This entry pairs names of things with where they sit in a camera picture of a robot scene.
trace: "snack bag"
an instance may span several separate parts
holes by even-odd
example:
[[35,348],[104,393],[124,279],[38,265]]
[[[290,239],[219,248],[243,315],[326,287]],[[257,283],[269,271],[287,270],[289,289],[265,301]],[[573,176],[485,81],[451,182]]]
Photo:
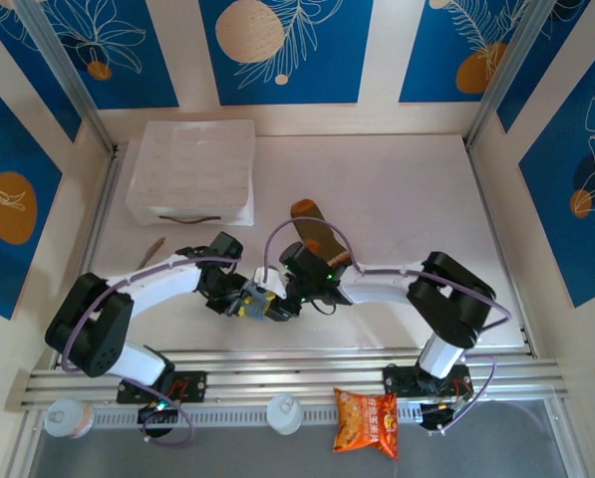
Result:
[[339,431],[333,451],[373,446],[393,460],[397,452],[397,396],[361,395],[335,388]]

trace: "white tabletop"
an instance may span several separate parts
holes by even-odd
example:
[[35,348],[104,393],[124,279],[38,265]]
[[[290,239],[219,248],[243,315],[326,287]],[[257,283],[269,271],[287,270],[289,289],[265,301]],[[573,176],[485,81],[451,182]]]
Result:
[[[352,241],[364,264],[403,265],[444,251],[487,282],[515,315],[462,140],[457,135],[275,136],[257,138],[253,169],[255,225],[138,225],[125,205],[139,141],[129,144],[96,252],[103,277],[134,270],[159,237],[151,262],[184,246],[207,245],[224,230],[244,245],[238,268],[262,263],[264,243],[290,206],[314,199]],[[287,226],[271,261],[299,240]],[[223,317],[198,294],[178,296],[134,319],[130,339],[163,351],[422,347],[431,330],[412,306],[339,307],[325,317],[311,307],[287,323]],[[492,312],[489,321],[500,318]],[[480,347],[524,345],[517,319],[481,336]]]

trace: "purple cable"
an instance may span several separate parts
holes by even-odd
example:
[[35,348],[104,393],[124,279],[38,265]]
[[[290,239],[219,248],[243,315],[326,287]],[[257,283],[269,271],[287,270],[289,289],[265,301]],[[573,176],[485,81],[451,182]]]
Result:
[[[67,343],[65,344],[65,347],[62,350],[62,357],[63,357],[62,362],[61,362],[62,370],[65,373],[76,373],[79,370],[76,366],[69,366],[69,356],[71,355],[71,349],[74,346],[76,338],[78,337],[78,334],[82,331],[82,328],[85,326],[85,323],[89,319],[89,316],[100,306],[100,304],[108,296],[110,296],[116,290],[121,289],[122,287],[126,287],[127,285],[129,285],[132,282],[139,281],[146,277],[152,276],[153,274],[157,274],[162,271],[167,271],[167,270],[173,269],[175,267],[179,267],[179,266],[186,266],[188,264],[194,264],[197,262],[209,262],[209,261],[210,262],[223,262],[223,263],[227,263],[227,264],[234,264],[236,262],[239,262],[240,260],[241,259],[228,259],[228,258],[223,258],[223,257],[193,257],[193,258],[189,258],[189,259],[182,259],[180,261],[173,262],[170,264],[161,264],[160,266],[153,267],[152,269],[148,269],[146,271],[136,272],[135,274],[130,276],[128,279],[122,279],[117,284],[113,284],[105,292],[103,292],[100,296],[98,296],[96,298],[96,300],[91,304],[91,306],[89,306],[84,311],[84,313],[82,314],[82,316],[76,323],[76,326],[71,331],[71,334],[69,335],[69,338],[67,339]],[[158,446],[167,446],[167,447],[173,447],[173,448],[180,448],[180,447],[186,446],[190,443],[190,441],[192,440],[192,437],[193,437],[192,421],[190,419],[190,415],[188,413],[186,413],[181,408],[181,405],[178,405],[177,403],[172,401],[170,398],[168,398],[166,395],[159,393],[158,391],[154,390],[153,388],[151,388],[148,385],[144,385],[144,384],[142,384],[136,380],[132,380],[130,378],[122,377],[122,379],[124,381],[130,383],[131,385],[141,388],[142,390],[146,391],[147,393],[150,393],[150,394],[156,396],[160,400],[165,401],[166,403],[168,403],[168,405],[175,408],[175,410],[177,410],[177,412],[179,412],[179,414],[188,422],[190,432],[188,433],[188,436],[184,440],[175,442],[175,443],[166,443],[166,442],[159,441],[159,440],[150,440],[149,441],[150,443],[153,443]],[[146,423],[144,423],[144,425],[143,425],[142,432],[144,435],[147,435],[147,424]]]
[[461,413],[459,413],[456,417],[454,417],[452,419],[452,421],[450,423],[448,423],[446,426],[444,426],[441,430],[431,431],[430,433],[432,433],[432,434],[436,434],[436,433],[443,434],[443,433],[446,433],[448,430],[450,430],[479,401],[479,399],[485,394],[485,392],[487,391],[487,388],[494,380],[494,374],[496,373],[496,367],[498,365],[498,361],[496,360],[496,358],[494,358],[493,356],[480,356],[480,355],[465,356],[465,357],[467,359],[490,359],[492,362],[492,370],[489,373],[489,377],[487,378],[487,380],[485,381],[483,386],[480,388],[480,390],[478,391],[476,396],[472,399],[472,401],[470,403],[468,403],[466,406],[463,407],[463,411]]
[[505,324],[512,317],[511,312],[508,309],[506,309],[504,306],[499,304],[497,301],[491,299],[488,296],[480,294],[477,291],[473,291],[472,289],[470,289],[468,287],[462,286],[461,284],[451,281],[450,279],[444,279],[443,277],[437,276],[435,274],[430,274],[428,272],[422,272],[422,271],[406,271],[406,275],[407,276],[423,277],[425,279],[430,279],[431,281],[439,282],[441,284],[445,284],[446,286],[450,286],[453,289],[455,289],[456,291],[463,292],[464,294],[468,294],[469,296],[474,297],[475,299],[483,302],[484,304],[487,304],[490,307],[497,309],[499,312],[501,312],[505,316],[504,318],[499,319],[498,321],[494,322],[493,324],[490,324],[489,326],[484,326],[480,330],[482,333],[485,331],[489,331],[490,329],[493,329],[495,327],[498,327],[502,324]]
[[325,221],[323,219],[319,219],[318,217],[293,217],[292,219],[288,219],[287,221],[284,221],[280,225],[278,225],[273,230],[273,232],[270,233],[270,235],[268,236],[268,239],[266,240],[266,245],[264,246],[264,279],[263,279],[264,283],[268,279],[268,253],[270,252],[270,243],[272,242],[274,237],[277,235],[277,233],[281,229],[286,227],[288,224],[292,224],[297,221],[320,222],[322,224],[327,225],[333,231],[335,231],[337,234],[339,234],[339,237],[341,237],[342,240],[344,241],[344,244],[346,244],[346,249],[348,249],[348,255],[350,256],[350,260],[352,261],[353,266],[355,267],[355,269],[357,269],[358,271],[361,272],[361,269],[359,269],[359,264],[357,264],[357,258],[355,257],[355,252],[353,251],[353,248],[350,245],[350,241],[346,237],[346,234],[341,232],[337,226],[335,226],[334,224],[331,224],[330,222]]

